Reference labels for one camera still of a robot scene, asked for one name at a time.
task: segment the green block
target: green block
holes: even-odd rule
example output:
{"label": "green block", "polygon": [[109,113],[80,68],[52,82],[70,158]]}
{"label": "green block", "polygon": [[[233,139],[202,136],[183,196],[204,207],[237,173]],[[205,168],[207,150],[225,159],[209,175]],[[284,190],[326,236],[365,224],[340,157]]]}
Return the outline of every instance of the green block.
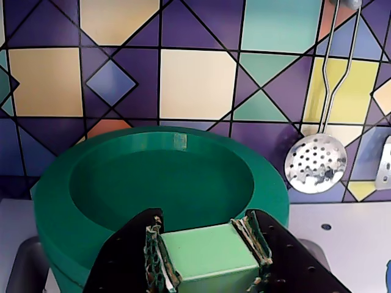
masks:
{"label": "green block", "polygon": [[182,277],[179,293],[245,292],[259,265],[231,224],[161,235]]}

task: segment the teal tile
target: teal tile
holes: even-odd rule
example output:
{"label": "teal tile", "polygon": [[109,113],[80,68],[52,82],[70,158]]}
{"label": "teal tile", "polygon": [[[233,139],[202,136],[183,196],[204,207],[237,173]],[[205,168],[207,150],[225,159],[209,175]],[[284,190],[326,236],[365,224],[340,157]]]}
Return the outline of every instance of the teal tile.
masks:
{"label": "teal tile", "polygon": [[320,0],[247,0],[242,49],[304,53],[314,43]]}
{"label": "teal tile", "polygon": [[7,54],[5,50],[0,51],[0,66],[8,71]]}
{"label": "teal tile", "polygon": [[13,104],[12,98],[9,97],[8,100],[2,105],[1,109],[10,116],[13,116]]}
{"label": "teal tile", "polygon": [[30,196],[31,196],[31,199],[34,198],[35,191],[37,190],[37,185],[38,185],[38,181],[30,188]]}
{"label": "teal tile", "polygon": [[237,108],[233,113],[233,119],[248,121],[287,121],[281,111],[278,110],[262,90]]}
{"label": "teal tile", "polygon": [[0,103],[4,101],[9,93],[10,83],[8,74],[4,70],[0,70]]}
{"label": "teal tile", "polygon": [[242,53],[240,64],[262,87],[297,58],[298,56],[290,55]]}

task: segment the geometric tile pattern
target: geometric tile pattern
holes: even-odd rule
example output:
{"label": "geometric tile pattern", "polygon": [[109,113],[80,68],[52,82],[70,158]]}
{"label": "geometric tile pattern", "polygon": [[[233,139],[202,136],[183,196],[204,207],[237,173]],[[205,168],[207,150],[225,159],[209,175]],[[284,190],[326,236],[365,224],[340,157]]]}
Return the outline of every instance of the geometric tile pattern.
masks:
{"label": "geometric tile pattern", "polygon": [[[287,150],[317,129],[330,1],[3,0],[0,9],[0,200],[30,198],[58,155],[116,129],[210,131],[282,176]],[[292,203],[391,200],[373,187],[391,135],[390,14],[388,0],[363,1],[351,74],[332,107],[327,133],[348,155],[342,181],[319,195],[290,188]],[[356,17],[338,14],[331,88]]]}

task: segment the green pot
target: green pot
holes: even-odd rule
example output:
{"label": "green pot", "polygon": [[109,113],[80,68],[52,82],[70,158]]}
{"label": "green pot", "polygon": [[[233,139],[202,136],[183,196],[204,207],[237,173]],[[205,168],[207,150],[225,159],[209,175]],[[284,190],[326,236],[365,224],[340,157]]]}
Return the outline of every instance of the green pot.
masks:
{"label": "green pot", "polygon": [[274,167],[232,139],[176,127],[126,129],[59,156],[34,196],[38,233],[62,292],[82,292],[97,254],[142,210],[164,211],[166,231],[227,223],[249,208],[288,221]]}

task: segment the skimmer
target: skimmer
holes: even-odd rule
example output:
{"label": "skimmer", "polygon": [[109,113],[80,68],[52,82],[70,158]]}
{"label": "skimmer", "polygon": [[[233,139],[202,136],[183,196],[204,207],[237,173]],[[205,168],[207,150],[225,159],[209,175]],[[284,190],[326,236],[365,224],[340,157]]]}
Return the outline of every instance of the skimmer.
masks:
{"label": "skimmer", "polygon": [[338,139],[326,134],[326,128],[330,119],[334,98],[350,72],[354,47],[356,45],[361,5],[358,8],[346,70],[330,94],[326,68],[339,7],[340,0],[336,0],[332,27],[322,68],[326,94],[324,97],[318,133],[306,136],[296,142],[289,150],[285,159],[285,176],[287,177],[288,182],[297,191],[305,194],[324,192],[336,185],[342,179],[348,162],[345,147]]}

